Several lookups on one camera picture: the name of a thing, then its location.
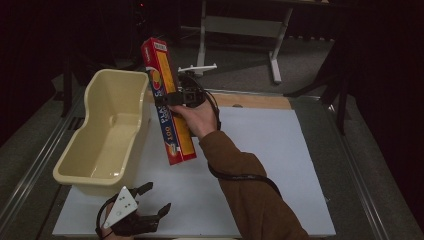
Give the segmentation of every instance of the brown sleeve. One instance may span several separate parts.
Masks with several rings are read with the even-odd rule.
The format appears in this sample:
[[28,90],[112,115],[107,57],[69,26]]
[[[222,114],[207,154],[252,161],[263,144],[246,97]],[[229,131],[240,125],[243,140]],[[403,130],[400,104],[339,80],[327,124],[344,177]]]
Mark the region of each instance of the brown sleeve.
[[[200,146],[218,172],[266,176],[256,156],[240,152],[224,132],[208,134]],[[244,240],[309,239],[296,215],[268,184],[226,180],[219,180],[219,184]]]

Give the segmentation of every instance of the beige plastic tub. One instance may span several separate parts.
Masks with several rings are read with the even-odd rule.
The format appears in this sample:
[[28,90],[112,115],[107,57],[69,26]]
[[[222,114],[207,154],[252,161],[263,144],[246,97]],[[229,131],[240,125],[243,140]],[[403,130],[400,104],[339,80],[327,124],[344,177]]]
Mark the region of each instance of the beige plastic tub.
[[150,119],[147,74],[101,70],[87,86],[86,116],[53,170],[88,194],[132,188]]

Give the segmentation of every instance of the white tabletop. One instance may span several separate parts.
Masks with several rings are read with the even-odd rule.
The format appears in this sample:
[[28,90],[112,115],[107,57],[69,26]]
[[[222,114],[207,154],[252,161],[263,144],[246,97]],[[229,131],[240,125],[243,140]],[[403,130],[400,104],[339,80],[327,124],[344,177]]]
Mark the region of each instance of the white tabletop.
[[[218,181],[196,146],[197,159],[168,164],[156,110],[143,148],[137,186],[153,182],[153,189],[138,197],[141,215],[156,214],[172,203],[156,233],[144,237],[239,237]],[[335,235],[325,198],[293,110],[221,107],[222,130],[241,151],[255,153],[268,177],[279,187],[310,236]],[[53,231],[54,235],[94,235],[95,219],[107,198],[88,196],[72,187]]]

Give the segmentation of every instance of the red box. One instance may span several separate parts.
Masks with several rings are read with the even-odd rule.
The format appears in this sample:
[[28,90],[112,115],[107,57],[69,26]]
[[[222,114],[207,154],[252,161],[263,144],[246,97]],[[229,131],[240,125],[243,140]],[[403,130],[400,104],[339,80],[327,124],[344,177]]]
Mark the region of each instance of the red box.
[[[141,53],[149,74],[153,97],[177,91],[178,85],[175,83],[175,74],[169,65],[166,42],[150,38],[141,46]],[[181,116],[172,114],[167,106],[156,107],[156,110],[169,164],[173,165],[196,158],[190,130],[185,120]]]

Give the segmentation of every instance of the hand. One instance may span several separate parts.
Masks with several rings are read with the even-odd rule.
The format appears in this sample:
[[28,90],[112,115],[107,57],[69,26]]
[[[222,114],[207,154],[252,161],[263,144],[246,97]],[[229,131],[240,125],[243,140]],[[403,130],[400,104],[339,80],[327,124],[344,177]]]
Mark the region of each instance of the hand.
[[[107,205],[106,207],[106,216],[105,220],[107,219],[107,216],[109,216],[110,210],[112,210],[113,203]],[[134,240],[134,237],[122,237],[122,236],[116,236],[114,232],[112,232],[111,228],[103,228],[102,227],[102,237],[104,240]]]
[[199,140],[217,130],[216,117],[209,101],[205,101],[196,108],[188,108],[185,106],[168,107],[171,111],[183,116],[191,132],[196,135]]

